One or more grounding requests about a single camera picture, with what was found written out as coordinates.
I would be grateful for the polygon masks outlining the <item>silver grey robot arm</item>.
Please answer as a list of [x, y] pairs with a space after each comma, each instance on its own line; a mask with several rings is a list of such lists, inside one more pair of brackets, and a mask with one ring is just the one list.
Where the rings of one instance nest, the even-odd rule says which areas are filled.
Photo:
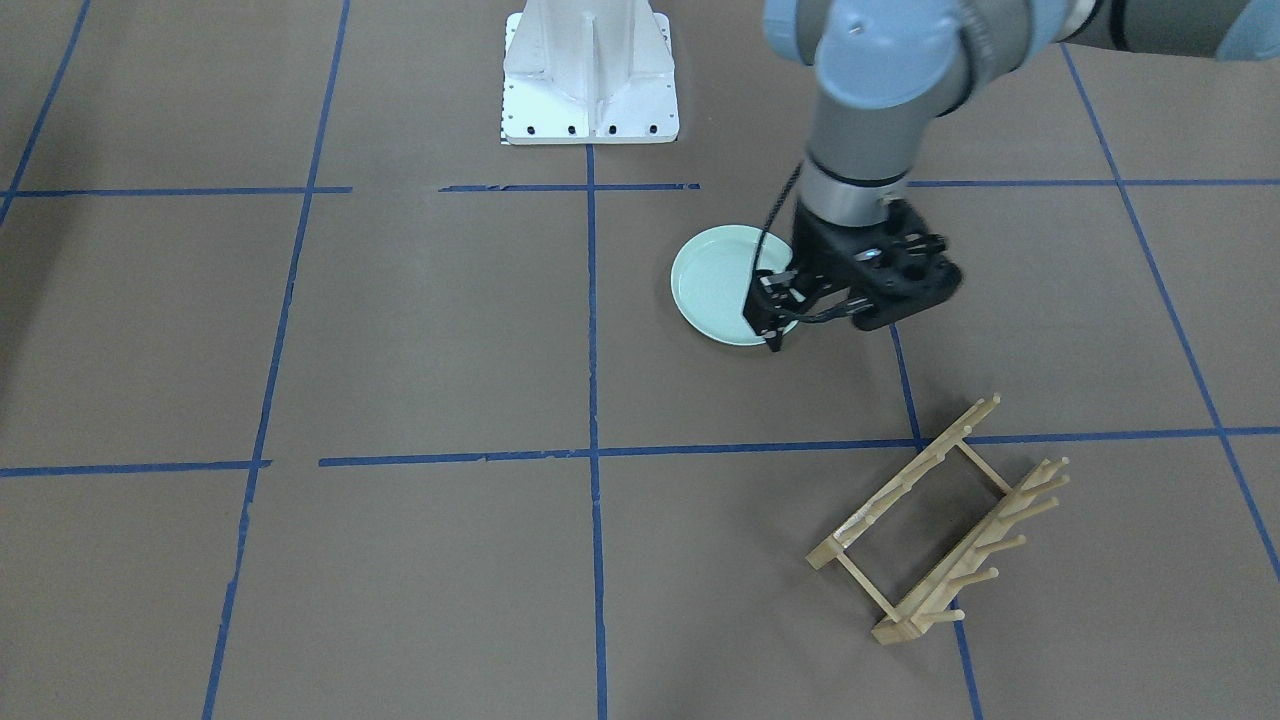
[[874, 331], [950, 300], [963, 272], [905, 197], [929, 123], [1052, 44], [1266, 61], [1275, 1], [769, 1], [763, 29], [813, 69], [815, 113], [791, 258], [751, 265], [742, 304], [771, 351], [794, 324], [847, 318]]

